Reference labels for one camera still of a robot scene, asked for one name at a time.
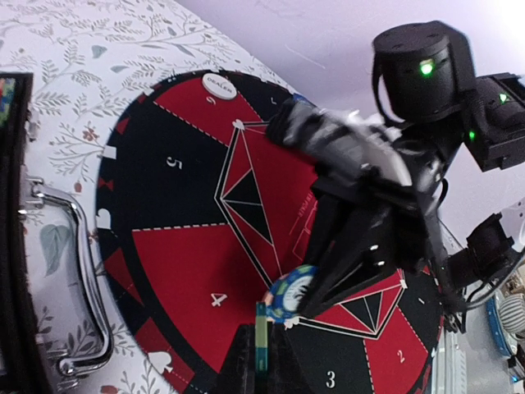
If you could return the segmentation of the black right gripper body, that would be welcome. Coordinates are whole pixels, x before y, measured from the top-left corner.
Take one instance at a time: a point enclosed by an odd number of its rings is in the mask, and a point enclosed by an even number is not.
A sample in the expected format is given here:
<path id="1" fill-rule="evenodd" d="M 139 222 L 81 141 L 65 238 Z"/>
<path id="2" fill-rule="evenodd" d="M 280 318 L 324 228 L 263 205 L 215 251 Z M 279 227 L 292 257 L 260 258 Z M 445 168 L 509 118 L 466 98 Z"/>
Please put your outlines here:
<path id="1" fill-rule="evenodd" d="M 317 317 L 397 269 L 440 273 L 443 247 L 431 190 L 384 180 L 376 168 L 356 179 L 321 164 L 315 171 L 317 211 L 304 262 L 317 271 L 301 298 L 303 317 Z"/>

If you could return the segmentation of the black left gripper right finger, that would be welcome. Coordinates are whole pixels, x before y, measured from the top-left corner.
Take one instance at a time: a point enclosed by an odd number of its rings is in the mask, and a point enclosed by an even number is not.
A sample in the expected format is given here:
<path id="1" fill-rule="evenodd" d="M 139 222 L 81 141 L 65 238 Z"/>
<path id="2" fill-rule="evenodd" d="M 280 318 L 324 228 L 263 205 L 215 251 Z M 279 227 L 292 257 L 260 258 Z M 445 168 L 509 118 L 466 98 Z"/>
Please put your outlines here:
<path id="1" fill-rule="evenodd" d="M 312 390 L 305 380 L 292 349 L 285 327 L 269 323 L 267 393 L 308 394 Z"/>

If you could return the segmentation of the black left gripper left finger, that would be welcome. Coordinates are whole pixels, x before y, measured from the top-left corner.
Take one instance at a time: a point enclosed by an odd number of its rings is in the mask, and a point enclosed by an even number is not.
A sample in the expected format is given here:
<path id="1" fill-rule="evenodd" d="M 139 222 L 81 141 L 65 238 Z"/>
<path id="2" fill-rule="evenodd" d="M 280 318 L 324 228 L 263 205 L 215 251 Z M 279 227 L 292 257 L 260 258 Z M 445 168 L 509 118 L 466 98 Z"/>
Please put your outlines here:
<path id="1" fill-rule="evenodd" d="M 240 325 L 217 375 L 217 393 L 254 394 L 255 326 Z"/>

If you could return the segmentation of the teal poker chip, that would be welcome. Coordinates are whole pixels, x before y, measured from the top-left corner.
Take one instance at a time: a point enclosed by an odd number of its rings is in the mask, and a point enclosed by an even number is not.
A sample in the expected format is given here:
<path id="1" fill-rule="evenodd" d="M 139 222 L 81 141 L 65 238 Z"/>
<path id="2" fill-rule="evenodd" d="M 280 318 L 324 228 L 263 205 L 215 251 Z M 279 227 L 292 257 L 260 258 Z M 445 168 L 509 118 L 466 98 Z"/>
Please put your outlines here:
<path id="1" fill-rule="evenodd" d="M 268 330 L 267 330 L 267 305 L 264 302 L 256 304 L 255 316 L 255 373 L 258 376 L 267 374 L 268 371 Z"/>

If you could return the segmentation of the blue poker chip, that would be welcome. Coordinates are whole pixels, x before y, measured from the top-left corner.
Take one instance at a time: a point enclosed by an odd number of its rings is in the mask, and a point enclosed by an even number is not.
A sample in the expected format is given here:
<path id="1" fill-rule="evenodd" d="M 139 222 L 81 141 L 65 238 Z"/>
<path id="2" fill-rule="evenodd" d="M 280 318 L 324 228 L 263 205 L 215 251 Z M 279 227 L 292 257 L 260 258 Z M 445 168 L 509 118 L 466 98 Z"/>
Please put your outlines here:
<path id="1" fill-rule="evenodd" d="M 305 264 L 274 282 L 268 292 L 269 301 L 264 301 L 267 318 L 276 323 L 284 323 L 298 316 L 299 303 L 316 274 L 316 266 Z"/>

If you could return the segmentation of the white dealer button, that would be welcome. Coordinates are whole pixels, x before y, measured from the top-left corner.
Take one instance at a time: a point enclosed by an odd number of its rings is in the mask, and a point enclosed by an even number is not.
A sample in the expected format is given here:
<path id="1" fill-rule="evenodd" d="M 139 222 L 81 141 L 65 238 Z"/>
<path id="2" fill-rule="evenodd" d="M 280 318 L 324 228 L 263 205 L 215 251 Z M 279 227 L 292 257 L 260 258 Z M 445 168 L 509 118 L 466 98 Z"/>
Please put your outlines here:
<path id="1" fill-rule="evenodd" d="M 206 73 L 202 77 L 203 87 L 213 96 L 230 101 L 237 97 L 236 87 L 224 76 Z"/>

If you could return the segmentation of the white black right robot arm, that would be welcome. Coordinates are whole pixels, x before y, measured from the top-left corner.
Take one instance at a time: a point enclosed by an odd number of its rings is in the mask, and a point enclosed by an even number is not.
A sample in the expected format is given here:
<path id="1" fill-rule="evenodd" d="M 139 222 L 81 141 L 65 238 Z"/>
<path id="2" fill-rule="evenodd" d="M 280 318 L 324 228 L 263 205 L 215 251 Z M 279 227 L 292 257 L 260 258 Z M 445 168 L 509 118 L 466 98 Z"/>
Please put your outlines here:
<path id="1" fill-rule="evenodd" d="M 449 315 L 484 305 L 523 260 L 507 213 L 447 254 L 439 208 L 455 155 L 483 171 L 524 161 L 524 89 L 513 74 L 477 76 L 465 34 L 441 21 L 399 25 L 372 43 L 372 87 L 390 102 L 368 125 L 297 103 L 286 143 L 316 162 L 318 206 L 305 261 L 315 267 L 297 311 L 313 318 L 395 270 L 429 268 Z"/>

